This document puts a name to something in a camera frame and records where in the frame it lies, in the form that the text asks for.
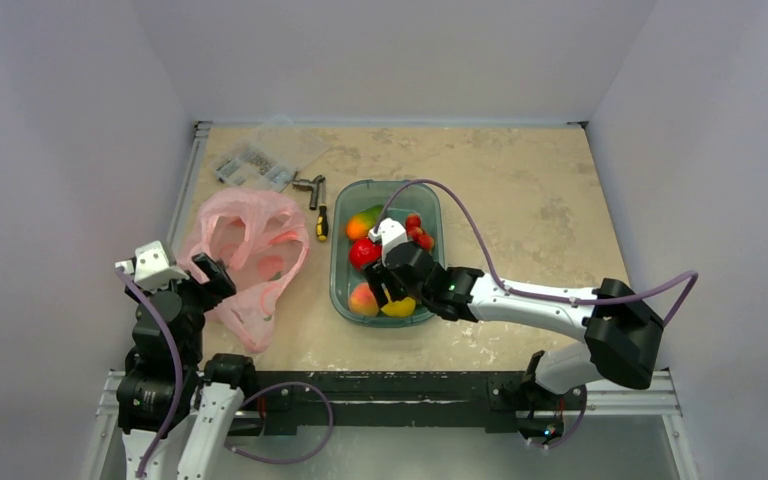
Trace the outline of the red yellow fake apple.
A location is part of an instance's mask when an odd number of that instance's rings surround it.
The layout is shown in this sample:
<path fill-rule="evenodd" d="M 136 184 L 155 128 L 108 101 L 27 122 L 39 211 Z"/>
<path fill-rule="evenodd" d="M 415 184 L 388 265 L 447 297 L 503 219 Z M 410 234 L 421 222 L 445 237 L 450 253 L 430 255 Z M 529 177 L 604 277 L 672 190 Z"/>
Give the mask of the red yellow fake apple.
<path fill-rule="evenodd" d="M 348 260 L 352 267 L 362 271 L 367 265 L 373 264 L 381 257 L 382 247 L 369 238 L 357 240 L 349 250 Z"/>

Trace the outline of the orange fake peach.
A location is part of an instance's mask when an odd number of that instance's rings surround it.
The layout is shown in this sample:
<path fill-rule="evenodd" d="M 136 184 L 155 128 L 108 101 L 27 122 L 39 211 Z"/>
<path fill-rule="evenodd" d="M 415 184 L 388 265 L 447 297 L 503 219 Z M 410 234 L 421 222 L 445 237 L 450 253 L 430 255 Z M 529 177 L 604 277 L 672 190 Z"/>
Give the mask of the orange fake peach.
<path fill-rule="evenodd" d="M 380 312 L 375 295 L 367 282 L 358 284 L 352 290 L 348 297 L 348 308 L 351 313 L 364 317 L 375 317 Z"/>

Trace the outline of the green yellow fake fruit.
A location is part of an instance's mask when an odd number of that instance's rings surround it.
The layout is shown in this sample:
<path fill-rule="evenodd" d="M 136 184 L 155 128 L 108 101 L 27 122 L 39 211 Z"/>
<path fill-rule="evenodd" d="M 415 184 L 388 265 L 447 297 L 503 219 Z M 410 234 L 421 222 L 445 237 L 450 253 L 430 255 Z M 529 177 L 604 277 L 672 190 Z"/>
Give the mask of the green yellow fake fruit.
<path fill-rule="evenodd" d="M 380 308 L 380 312 L 391 318 L 407 318 L 414 314 L 416 310 L 416 301 L 411 297 L 405 297 L 400 300 L 394 300 L 386 292 L 388 302 Z"/>

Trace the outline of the red fake strawberry bunch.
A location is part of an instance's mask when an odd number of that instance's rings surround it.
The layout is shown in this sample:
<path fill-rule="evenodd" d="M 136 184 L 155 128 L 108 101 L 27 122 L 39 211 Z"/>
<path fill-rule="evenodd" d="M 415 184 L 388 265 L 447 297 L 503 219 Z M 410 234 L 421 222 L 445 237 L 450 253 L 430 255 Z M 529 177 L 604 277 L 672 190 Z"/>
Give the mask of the red fake strawberry bunch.
<path fill-rule="evenodd" d="M 432 252 L 435 247 L 435 240 L 422 226 L 422 219 L 419 214 L 409 214 L 404 222 L 408 238 L 418 244 L 427 252 Z"/>

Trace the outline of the pink plastic bag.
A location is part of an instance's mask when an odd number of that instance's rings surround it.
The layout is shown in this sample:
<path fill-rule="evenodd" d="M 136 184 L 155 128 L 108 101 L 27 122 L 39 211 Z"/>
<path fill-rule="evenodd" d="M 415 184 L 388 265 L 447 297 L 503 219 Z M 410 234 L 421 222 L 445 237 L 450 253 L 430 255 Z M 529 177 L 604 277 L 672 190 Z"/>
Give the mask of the pink plastic bag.
<path fill-rule="evenodd" d="M 294 200 L 274 191 L 232 187 L 202 203 L 176 258 L 200 282 L 206 275 L 193 256 L 204 253 L 225 266 L 236 293 L 211 314 L 246 351 L 261 353 L 272 341 L 278 298 L 309 250 L 306 217 Z"/>

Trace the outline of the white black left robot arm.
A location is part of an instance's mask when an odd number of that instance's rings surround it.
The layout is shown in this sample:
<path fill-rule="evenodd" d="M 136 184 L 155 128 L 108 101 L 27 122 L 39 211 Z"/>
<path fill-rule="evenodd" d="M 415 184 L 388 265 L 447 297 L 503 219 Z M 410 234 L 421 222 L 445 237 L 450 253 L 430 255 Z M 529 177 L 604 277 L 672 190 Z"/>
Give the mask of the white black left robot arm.
<path fill-rule="evenodd" d="M 203 359 L 207 312 L 236 292 L 225 266 L 205 253 L 193 271 L 163 247 L 116 265 L 137 303 L 134 345 L 116 389 L 129 479 L 210 479 L 238 409 L 252 405 L 258 380 L 251 358 Z"/>

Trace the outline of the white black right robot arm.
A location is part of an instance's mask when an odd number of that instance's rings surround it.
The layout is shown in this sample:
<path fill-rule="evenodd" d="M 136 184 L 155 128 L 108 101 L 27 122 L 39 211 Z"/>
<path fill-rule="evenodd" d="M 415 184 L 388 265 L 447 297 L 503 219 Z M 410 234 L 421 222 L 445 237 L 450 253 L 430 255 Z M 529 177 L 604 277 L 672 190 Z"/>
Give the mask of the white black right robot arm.
<path fill-rule="evenodd" d="M 445 320 L 508 322 L 573 339 L 532 356 L 521 392 L 533 406 L 600 379 L 634 390 L 651 385 L 665 322 L 643 300 L 623 300 L 631 290 L 619 280 L 591 289 L 497 284 L 480 269 L 444 267 L 411 242 L 362 272 L 379 305 L 410 297 Z"/>

